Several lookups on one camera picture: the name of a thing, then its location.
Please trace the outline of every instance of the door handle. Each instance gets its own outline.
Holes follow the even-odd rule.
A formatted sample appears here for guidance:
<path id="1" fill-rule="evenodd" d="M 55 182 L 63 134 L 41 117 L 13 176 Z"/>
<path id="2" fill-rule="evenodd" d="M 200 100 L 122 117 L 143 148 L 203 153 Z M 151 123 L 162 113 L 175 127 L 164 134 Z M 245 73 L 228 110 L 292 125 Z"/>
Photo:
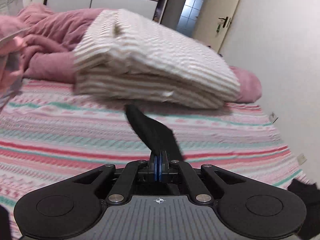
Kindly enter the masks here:
<path id="1" fill-rule="evenodd" d="M 229 17 L 227 16 L 226 18 L 219 18 L 220 20 L 224 20 L 224 23 L 223 23 L 223 28 L 226 26 L 227 22 L 228 22 L 228 19 Z"/>

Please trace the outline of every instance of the folded blanket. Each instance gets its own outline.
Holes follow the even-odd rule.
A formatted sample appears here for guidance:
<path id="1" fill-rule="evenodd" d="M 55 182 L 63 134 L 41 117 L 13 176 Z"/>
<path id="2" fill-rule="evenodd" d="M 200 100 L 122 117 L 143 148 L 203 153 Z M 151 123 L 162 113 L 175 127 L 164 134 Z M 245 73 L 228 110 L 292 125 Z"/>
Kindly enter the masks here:
<path id="1" fill-rule="evenodd" d="M 104 10 L 74 50 L 76 92 L 218 108 L 240 84 L 208 47 L 127 10 Z"/>
<path id="2" fill-rule="evenodd" d="M 24 77 L 74 83 L 73 53 L 87 28 L 102 9 L 54 13 L 31 4 L 17 18 L 29 27 L 24 40 Z"/>

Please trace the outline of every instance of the door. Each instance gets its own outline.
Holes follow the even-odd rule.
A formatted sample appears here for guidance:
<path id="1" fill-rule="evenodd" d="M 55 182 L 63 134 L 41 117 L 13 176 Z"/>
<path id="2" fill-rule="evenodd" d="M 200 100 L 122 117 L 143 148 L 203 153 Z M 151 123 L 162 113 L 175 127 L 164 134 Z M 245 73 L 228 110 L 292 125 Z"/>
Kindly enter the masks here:
<path id="1" fill-rule="evenodd" d="M 204 0 L 192 37 L 219 52 L 239 0 Z"/>

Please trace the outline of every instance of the pink striped blanket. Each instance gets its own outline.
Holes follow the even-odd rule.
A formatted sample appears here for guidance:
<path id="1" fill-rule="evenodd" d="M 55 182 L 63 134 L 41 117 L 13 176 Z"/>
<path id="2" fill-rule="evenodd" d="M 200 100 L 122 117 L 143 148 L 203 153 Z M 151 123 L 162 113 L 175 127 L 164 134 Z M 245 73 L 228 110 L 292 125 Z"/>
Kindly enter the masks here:
<path id="1" fill-rule="evenodd" d="M 27 81 L 0 115 L 0 204 L 12 215 L 24 194 L 84 171 L 148 159 L 150 151 L 124 116 L 128 101 L 73 96 L 71 85 Z M 186 160 L 211 163 L 286 188 L 306 180 L 279 131 L 257 105 L 227 103 L 219 110 L 136 102 L 173 129 Z"/>

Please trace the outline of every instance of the electrical outlet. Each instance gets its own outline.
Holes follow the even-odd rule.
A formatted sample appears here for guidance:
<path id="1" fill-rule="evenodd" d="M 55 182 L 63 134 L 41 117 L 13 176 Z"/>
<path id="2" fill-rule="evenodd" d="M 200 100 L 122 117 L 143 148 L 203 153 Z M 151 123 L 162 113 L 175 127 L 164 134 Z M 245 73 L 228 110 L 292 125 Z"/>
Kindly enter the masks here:
<path id="1" fill-rule="evenodd" d="M 269 120 L 271 123 L 274 123 L 277 119 L 278 119 L 278 116 L 276 116 L 274 112 L 272 112 L 271 115 L 269 115 Z"/>
<path id="2" fill-rule="evenodd" d="M 299 165 L 302 165 L 303 163 L 305 163 L 307 161 L 307 158 L 305 157 L 305 155 L 302 153 L 297 157 L 298 163 Z"/>

